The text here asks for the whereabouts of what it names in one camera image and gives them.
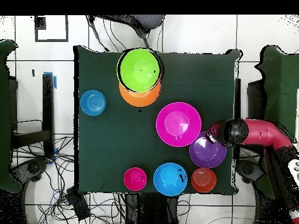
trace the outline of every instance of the orange bowl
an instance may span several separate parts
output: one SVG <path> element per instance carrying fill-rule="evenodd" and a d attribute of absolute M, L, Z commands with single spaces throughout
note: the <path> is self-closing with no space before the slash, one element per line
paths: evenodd
<path fill-rule="evenodd" d="M 154 88 L 149 91 L 138 93 L 126 89 L 119 83 L 119 91 L 123 99 L 134 107 L 145 107 L 156 101 L 161 92 L 161 77 Z"/>

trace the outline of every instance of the table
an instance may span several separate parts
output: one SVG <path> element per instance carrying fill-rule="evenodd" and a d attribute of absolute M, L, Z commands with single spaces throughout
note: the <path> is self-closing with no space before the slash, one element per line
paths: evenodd
<path fill-rule="evenodd" d="M 202 130 L 223 118 L 232 118 L 234 109 L 234 68 L 241 53 L 226 54 L 160 53 L 165 75 L 159 98 L 150 106 L 133 107 L 119 92 L 116 65 L 119 52 L 93 52 L 74 47 L 78 52 L 79 99 L 95 89 L 106 98 L 106 108 L 98 116 L 88 116 L 79 108 L 79 191 L 128 193 L 123 183 L 127 169 L 138 166 L 147 174 L 141 193 L 158 192 L 153 175 L 158 166 L 175 162 L 188 176 L 184 193 L 196 193 L 191 185 L 198 168 L 189 156 L 189 147 L 175 148 L 160 140 L 155 122 L 159 111 L 172 102 L 186 102 L 201 116 Z M 213 171 L 217 184 L 213 194 L 232 195 L 232 150 Z"/>

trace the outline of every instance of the small blue bowl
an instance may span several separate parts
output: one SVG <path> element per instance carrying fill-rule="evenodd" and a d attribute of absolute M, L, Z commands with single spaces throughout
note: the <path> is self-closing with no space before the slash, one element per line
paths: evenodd
<path fill-rule="evenodd" d="M 154 173 L 154 185 L 165 196 L 179 195 L 187 186 L 187 173 L 176 163 L 164 163 Z"/>
<path fill-rule="evenodd" d="M 80 106 L 87 115 L 96 116 L 104 111 L 106 100 L 104 95 L 99 91 L 89 90 L 81 96 Z"/>

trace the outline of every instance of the green bowl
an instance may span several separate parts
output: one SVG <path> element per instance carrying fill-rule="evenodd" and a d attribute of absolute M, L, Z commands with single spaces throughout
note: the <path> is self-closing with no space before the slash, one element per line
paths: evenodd
<path fill-rule="evenodd" d="M 134 92 L 152 89 L 159 78 L 159 62 L 148 49 L 133 49 L 125 52 L 117 63 L 117 77 L 120 83 Z"/>

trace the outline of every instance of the pink bowl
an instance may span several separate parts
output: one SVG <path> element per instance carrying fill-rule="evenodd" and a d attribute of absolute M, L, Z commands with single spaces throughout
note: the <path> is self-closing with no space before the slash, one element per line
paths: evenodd
<path fill-rule="evenodd" d="M 159 137 L 168 145 L 183 147 L 191 144 L 199 135 L 201 119 L 191 105 L 174 102 L 160 111 L 156 129 Z"/>
<path fill-rule="evenodd" d="M 131 191 L 139 191 L 145 187 L 147 175 L 139 167 L 132 167 L 124 174 L 124 184 Z"/>

